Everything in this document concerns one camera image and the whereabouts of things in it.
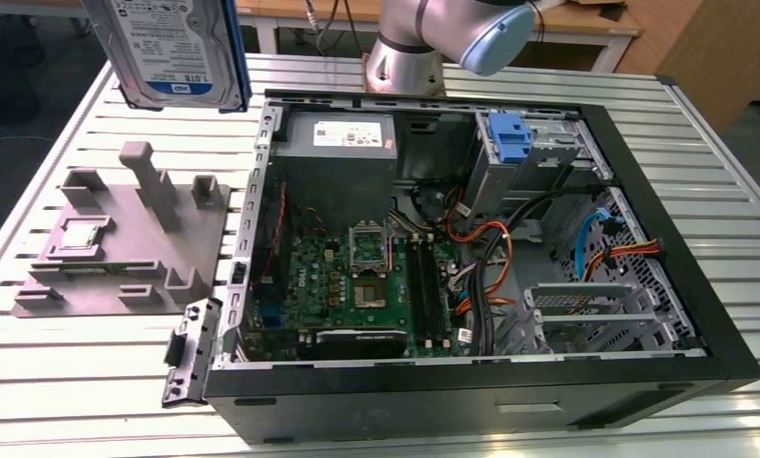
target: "blue latch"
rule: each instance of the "blue latch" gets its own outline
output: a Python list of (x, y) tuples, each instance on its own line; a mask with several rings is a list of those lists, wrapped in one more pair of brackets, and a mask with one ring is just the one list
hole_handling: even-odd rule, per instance
[(521, 116), (513, 113), (491, 113), (489, 125), (493, 143), (499, 148), (499, 160), (505, 163), (524, 162), (533, 146), (531, 129)]

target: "ram slot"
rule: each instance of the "ram slot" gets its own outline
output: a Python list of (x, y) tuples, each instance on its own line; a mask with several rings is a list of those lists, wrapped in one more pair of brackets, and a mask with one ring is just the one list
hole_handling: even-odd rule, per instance
[(429, 242), (420, 246), (420, 280), (425, 303), (427, 320), (429, 323), (429, 339), (441, 342), (448, 339), (445, 330), (445, 314), (440, 297), (440, 276), (435, 245)]
[(429, 320), (427, 317), (427, 304), (420, 268), (420, 242), (409, 240), (407, 243), (407, 278), (409, 281), (409, 303), (415, 319), (415, 341), (423, 344), (429, 339)]

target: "hard drive label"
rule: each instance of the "hard drive label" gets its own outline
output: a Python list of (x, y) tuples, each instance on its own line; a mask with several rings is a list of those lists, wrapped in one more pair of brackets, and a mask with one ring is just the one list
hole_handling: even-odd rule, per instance
[(208, 50), (190, 29), (194, 0), (114, 0), (114, 12), (145, 81), (166, 94), (205, 94), (213, 87)]

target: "motherboard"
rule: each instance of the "motherboard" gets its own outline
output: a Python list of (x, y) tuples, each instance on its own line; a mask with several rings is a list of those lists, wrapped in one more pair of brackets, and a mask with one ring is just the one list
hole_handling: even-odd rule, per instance
[[(282, 302), (258, 301), (262, 329), (246, 339), (249, 359), (351, 356), (343, 351), (461, 354), (439, 288), (456, 256), (449, 241), (389, 237), (379, 226), (357, 226), (343, 237), (296, 238), (289, 295)], [(361, 348), (360, 341), (375, 342), (376, 349)], [(313, 347), (324, 355), (310, 355)]]

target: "open computer tower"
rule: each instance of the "open computer tower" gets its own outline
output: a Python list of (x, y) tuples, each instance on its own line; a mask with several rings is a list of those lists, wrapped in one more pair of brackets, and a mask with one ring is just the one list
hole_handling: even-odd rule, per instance
[(268, 93), (164, 405), (253, 443), (621, 427), (760, 366), (600, 106)]

